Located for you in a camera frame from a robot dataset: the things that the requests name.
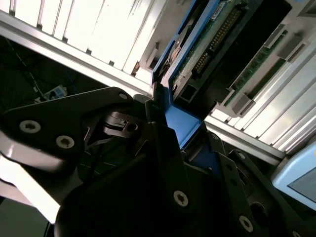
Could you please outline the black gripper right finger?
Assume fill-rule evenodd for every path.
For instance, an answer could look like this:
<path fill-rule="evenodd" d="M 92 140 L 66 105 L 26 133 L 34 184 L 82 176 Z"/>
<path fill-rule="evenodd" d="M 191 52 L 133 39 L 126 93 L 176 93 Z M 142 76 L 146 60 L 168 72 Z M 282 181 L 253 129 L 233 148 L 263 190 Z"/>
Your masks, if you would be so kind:
<path fill-rule="evenodd" d="M 219 179 L 232 237 L 302 237 L 304 222 L 282 195 L 240 151 L 223 154 L 223 143 L 212 132 L 207 146 L 210 168 Z"/>

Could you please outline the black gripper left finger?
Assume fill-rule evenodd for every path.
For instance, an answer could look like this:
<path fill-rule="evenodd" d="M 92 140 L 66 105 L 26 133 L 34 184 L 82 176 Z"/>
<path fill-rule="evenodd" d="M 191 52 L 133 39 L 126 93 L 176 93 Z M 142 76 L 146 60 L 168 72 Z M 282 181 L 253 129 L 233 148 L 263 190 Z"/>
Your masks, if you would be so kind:
<path fill-rule="evenodd" d="M 0 117 L 0 180 L 45 217 L 57 217 L 70 193 L 95 178 L 79 179 L 83 153 L 121 139 L 125 160 L 114 169 L 124 165 L 133 157 L 148 108 L 164 114 L 151 99 L 140 102 L 108 87 L 10 109 Z"/>

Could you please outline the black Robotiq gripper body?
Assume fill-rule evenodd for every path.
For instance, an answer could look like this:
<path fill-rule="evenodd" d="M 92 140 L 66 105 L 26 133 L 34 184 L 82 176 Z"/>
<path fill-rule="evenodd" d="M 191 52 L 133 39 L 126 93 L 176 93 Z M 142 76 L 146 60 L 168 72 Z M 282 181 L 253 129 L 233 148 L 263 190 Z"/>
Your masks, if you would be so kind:
<path fill-rule="evenodd" d="M 57 237 L 214 237 L 233 228 L 222 145 L 205 134 L 183 160 L 162 112 L 146 110 L 133 157 L 73 190 Z"/>

